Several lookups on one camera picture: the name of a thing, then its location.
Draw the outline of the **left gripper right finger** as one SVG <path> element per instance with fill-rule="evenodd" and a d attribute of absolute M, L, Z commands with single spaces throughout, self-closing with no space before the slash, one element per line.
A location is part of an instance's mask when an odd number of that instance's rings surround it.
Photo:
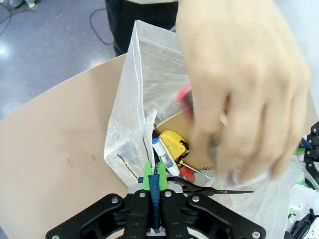
<path fill-rule="evenodd" d="M 266 230 L 212 199 L 219 191 L 167 177 L 159 163 L 161 222 L 169 239 L 264 239 Z"/>

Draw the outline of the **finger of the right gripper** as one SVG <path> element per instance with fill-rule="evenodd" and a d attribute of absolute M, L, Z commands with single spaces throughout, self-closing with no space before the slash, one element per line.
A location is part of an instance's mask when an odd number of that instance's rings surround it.
<path fill-rule="evenodd" d="M 319 150 L 298 148 L 298 161 L 304 165 L 306 184 L 319 190 Z"/>
<path fill-rule="evenodd" d="M 316 149 L 319 147 L 319 122 L 316 122 L 312 127 L 306 140 L 303 141 L 305 149 Z"/>

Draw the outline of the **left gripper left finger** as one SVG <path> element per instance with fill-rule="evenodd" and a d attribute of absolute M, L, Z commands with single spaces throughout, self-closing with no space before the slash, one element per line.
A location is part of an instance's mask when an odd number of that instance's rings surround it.
<path fill-rule="evenodd" d="M 106 239 L 124 230 L 124 239 L 143 239 L 148 228 L 150 192 L 143 183 L 129 187 L 126 197 L 111 193 L 49 230 L 47 239 Z"/>

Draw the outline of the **person's left hand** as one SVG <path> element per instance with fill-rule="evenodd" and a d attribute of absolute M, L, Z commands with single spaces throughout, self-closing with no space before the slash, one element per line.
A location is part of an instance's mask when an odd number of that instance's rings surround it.
<path fill-rule="evenodd" d="M 279 176 L 303 137 L 311 71 L 275 2 L 181 0 L 176 32 L 195 142 L 219 142 L 217 174 Z"/>

